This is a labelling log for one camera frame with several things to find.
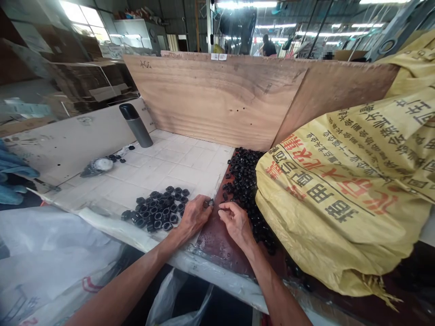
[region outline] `black thermos lid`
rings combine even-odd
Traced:
[[[119,110],[126,120],[134,120],[139,118],[139,114],[137,113],[133,104],[124,103],[119,106]]]

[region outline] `white tiled work table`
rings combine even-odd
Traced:
[[[137,197],[146,198],[154,190],[163,192],[167,186],[189,189],[189,199],[197,194],[214,198],[234,151],[233,147],[159,129],[150,135],[153,146],[145,149],[133,144],[135,149],[124,156],[126,163],[116,162],[109,173],[91,178],[77,175],[60,185],[60,192],[51,191],[41,197],[143,252],[150,251],[167,233],[160,230],[150,234],[130,221],[122,221],[121,213],[134,210]],[[195,254],[196,239],[168,263],[267,312],[258,285]]]

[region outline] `yellow woven sack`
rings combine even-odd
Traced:
[[[395,96],[325,114],[256,167],[257,205],[300,268],[392,308],[381,275],[411,254],[435,200],[434,35],[392,58],[420,88],[397,81]]]

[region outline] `blue cloth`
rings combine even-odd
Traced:
[[[24,186],[11,186],[7,184],[7,173],[17,174],[23,177],[36,178],[39,172],[28,166],[15,154],[9,153],[7,147],[0,139],[0,203],[19,205],[23,202],[20,193],[26,193]]]

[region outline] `window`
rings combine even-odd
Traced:
[[[95,9],[67,1],[60,1],[60,5],[69,20],[73,22],[72,27],[77,33],[96,37],[100,42],[110,41],[103,21]]]

